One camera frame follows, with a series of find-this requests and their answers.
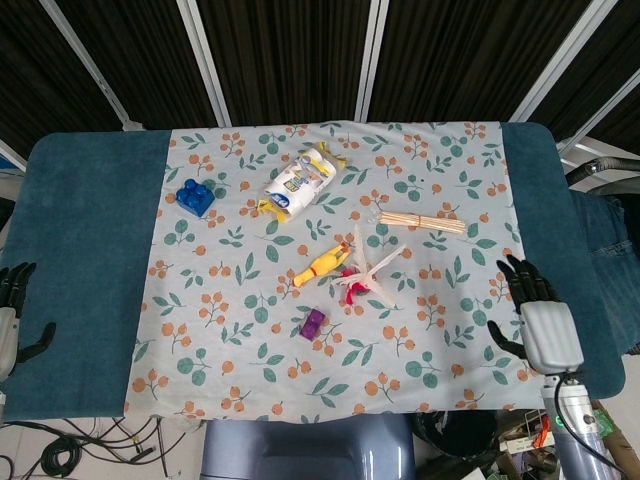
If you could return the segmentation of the black grey left robot hand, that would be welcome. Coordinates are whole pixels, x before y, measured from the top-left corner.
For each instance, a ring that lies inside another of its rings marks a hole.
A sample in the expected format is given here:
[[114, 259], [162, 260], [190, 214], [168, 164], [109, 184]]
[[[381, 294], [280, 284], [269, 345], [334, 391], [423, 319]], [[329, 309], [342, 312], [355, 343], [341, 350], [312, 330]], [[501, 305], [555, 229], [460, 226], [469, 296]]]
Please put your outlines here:
[[26, 289], [36, 270], [35, 262], [23, 262], [13, 268], [0, 269], [0, 382], [13, 373], [17, 364], [25, 363], [45, 352], [52, 343], [57, 324], [47, 323], [34, 344], [20, 347], [20, 320], [26, 300]]

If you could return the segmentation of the black grey right robot hand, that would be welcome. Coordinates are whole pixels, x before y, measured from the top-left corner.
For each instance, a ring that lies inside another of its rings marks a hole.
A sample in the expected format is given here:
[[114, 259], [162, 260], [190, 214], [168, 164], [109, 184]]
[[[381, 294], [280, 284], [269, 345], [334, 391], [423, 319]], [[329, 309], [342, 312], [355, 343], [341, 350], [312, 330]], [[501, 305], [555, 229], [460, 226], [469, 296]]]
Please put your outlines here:
[[569, 306], [531, 262], [509, 255], [497, 266], [508, 284], [522, 341], [507, 339], [490, 320], [487, 327], [496, 345], [545, 376], [578, 371], [584, 356]]

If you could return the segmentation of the white feather shuttlecock red base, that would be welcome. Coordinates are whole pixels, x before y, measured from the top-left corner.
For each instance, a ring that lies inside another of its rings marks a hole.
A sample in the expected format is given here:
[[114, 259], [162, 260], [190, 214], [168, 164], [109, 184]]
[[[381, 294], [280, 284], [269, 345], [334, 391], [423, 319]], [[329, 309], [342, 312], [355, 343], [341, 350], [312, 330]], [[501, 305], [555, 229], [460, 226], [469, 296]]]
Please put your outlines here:
[[364, 241], [358, 225], [354, 228], [354, 247], [355, 247], [355, 265], [356, 272], [346, 277], [336, 278], [332, 281], [332, 284], [347, 287], [351, 289], [354, 285], [359, 284], [366, 288], [370, 292], [374, 293], [380, 298], [380, 301], [389, 308], [393, 308], [397, 305], [392, 296], [378, 283], [375, 279], [375, 275], [387, 267], [396, 257], [400, 256], [403, 250], [407, 247], [406, 244], [401, 244], [398, 248], [385, 256], [377, 264], [372, 267], [368, 267], [366, 255], [364, 251]]

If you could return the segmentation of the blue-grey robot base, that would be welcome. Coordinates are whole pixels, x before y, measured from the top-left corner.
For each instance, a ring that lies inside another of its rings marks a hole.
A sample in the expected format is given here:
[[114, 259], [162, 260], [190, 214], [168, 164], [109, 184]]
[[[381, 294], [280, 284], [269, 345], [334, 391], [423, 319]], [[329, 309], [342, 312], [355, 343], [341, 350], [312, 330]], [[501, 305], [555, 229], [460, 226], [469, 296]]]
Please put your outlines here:
[[315, 424], [214, 420], [199, 480], [416, 480], [407, 416]]

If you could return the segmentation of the blue denim covered seat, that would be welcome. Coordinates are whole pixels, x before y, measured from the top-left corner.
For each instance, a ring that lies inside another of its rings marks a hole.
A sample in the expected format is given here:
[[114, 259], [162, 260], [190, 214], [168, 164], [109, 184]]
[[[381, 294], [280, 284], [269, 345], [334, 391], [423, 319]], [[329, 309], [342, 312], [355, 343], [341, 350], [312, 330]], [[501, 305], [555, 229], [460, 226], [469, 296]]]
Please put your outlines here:
[[640, 348], [640, 194], [571, 193], [618, 352]]

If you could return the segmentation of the green circuit board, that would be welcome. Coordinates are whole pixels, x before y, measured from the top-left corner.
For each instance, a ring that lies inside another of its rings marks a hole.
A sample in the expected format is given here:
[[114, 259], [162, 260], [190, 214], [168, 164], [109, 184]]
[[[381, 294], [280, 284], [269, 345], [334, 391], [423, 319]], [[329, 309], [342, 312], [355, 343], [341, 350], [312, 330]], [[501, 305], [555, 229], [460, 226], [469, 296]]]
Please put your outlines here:
[[616, 432], [617, 426], [603, 405], [599, 402], [594, 402], [593, 412], [598, 423], [601, 438], [606, 438]]

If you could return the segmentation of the cardboard box of parts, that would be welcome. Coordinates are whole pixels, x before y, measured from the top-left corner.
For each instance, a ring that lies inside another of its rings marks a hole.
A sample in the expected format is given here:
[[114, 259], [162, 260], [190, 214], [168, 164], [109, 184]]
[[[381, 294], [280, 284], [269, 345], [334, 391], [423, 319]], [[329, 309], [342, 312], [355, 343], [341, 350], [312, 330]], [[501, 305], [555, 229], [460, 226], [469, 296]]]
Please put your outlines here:
[[496, 480], [559, 480], [559, 461], [546, 412], [498, 412]]

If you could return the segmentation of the teal table cover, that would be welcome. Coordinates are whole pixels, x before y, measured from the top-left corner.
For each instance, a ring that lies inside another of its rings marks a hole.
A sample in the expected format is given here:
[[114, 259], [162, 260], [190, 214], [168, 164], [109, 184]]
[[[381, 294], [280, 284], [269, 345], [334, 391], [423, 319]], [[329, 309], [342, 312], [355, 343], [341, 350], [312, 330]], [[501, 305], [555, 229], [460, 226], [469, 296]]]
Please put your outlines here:
[[[573, 312], [598, 399], [625, 370], [556, 145], [535, 123], [500, 123], [522, 256]], [[36, 143], [0, 267], [35, 262], [20, 338], [54, 340], [3, 384], [10, 421], [135, 414], [125, 409], [150, 249], [174, 131], [51, 134]]]

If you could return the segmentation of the black bin bag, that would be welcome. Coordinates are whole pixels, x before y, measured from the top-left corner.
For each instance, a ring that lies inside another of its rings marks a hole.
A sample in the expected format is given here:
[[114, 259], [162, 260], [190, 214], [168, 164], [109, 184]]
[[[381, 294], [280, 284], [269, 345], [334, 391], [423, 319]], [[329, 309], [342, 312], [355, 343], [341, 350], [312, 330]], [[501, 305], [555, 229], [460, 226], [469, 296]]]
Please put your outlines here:
[[498, 417], [494, 410], [456, 410], [410, 415], [413, 433], [445, 455], [481, 456], [495, 446]]

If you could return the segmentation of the bamboo skewer bundle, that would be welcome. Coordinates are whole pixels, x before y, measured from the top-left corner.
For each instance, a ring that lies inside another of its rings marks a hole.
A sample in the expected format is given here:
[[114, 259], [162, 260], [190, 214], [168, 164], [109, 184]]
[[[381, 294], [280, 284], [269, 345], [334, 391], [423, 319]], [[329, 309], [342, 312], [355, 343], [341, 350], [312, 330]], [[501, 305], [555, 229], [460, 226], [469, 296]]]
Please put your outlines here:
[[461, 220], [430, 217], [414, 213], [377, 211], [370, 214], [366, 220], [369, 223], [387, 226], [428, 229], [456, 234], [463, 234], [466, 231], [466, 224]]

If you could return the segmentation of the blue toy building block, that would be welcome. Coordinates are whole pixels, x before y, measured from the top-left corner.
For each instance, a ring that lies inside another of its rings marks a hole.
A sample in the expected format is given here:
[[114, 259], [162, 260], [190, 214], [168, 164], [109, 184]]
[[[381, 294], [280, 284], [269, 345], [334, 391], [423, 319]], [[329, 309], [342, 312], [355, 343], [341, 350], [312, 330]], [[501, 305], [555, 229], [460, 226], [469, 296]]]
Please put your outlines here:
[[189, 213], [202, 217], [215, 201], [215, 195], [206, 185], [187, 179], [176, 192], [176, 202]]

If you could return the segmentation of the purple toy building block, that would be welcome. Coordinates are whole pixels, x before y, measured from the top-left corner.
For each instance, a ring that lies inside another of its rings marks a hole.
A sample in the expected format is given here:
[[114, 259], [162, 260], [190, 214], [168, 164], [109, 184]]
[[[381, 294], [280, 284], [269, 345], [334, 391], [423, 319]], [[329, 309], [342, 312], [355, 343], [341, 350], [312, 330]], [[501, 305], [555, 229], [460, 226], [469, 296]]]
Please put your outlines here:
[[300, 329], [299, 335], [309, 341], [313, 341], [326, 320], [327, 315], [324, 312], [318, 309], [311, 309]]

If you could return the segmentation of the yellow rubber chicken toy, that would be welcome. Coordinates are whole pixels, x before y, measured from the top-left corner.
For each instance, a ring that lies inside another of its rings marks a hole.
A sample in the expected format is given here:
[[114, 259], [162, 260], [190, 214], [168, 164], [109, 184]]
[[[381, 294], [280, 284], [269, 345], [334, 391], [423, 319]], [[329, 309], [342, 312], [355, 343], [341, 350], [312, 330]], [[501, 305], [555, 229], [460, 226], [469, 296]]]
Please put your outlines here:
[[351, 247], [342, 242], [314, 259], [308, 268], [293, 279], [295, 287], [302, 287], [316, 277], [323, 277], [342, 266], [351, 253]]

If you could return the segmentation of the floral leaf and berry tablecloth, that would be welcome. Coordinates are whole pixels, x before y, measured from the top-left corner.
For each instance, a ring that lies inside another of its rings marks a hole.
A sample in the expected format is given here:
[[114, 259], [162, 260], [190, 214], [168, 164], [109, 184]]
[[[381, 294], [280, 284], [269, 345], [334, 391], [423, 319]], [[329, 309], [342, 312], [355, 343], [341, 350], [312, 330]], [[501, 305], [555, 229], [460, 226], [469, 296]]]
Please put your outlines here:
[[[326, 142], [348, 166], [298, 216], [257, 216], [262, 190], [300, 152]], [[187, 179], [215, 201], [181, 208]], [[461, 220], [463, 234], [369, 223], [377, 211]], [[368, 267], [359, 284], [354, 228]], [[345, 242], [342, 266], [294, 277]], [[520, 336], [497, 261], [523, 239], [497, 122], [326, 122], [176, 130], [150, 249], [125, 409], [189, 419], [316, 423], [355, 414], [511, 410], [541, 405], [542, 378], [500, 350], [487, 322]], [[313, 341], [311, 309], [327, 315]]]

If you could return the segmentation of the dark white-framed screen panel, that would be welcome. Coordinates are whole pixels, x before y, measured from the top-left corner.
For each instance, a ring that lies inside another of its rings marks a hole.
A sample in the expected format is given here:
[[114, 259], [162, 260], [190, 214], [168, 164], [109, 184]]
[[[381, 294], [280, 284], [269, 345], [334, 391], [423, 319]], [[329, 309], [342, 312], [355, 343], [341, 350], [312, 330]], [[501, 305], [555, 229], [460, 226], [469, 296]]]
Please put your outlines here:
[[[530, 120], [572, 137], [640, 69], [640, 0], [618, 0]], [[640, 84], [587, 135], [640, 155]]]
[[590, 1], [389, 0], [368, 120], [508, 120]]
[[355, 116], [371, 0], [197, 0], [234, 126]]
[[229, 125], [196, 0], [38, 0], [125, 131]]
[[51, 133], [121, 127], [40, 2], [0, 0], [0, 140], [28, 158]]

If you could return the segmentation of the white yellow snack package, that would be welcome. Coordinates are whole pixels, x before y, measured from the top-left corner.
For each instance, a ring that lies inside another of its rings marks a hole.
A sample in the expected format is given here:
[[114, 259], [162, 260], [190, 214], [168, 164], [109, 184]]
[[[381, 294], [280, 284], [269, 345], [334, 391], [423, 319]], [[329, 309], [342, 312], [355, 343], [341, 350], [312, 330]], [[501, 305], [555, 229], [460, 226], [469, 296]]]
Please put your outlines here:
[[312, 144], [262, 190], [256, 215], [270, 215], [279, 223], [291, 220], [317, 200], [348, 164], [348, 158], [332, 153], [326, 142]]

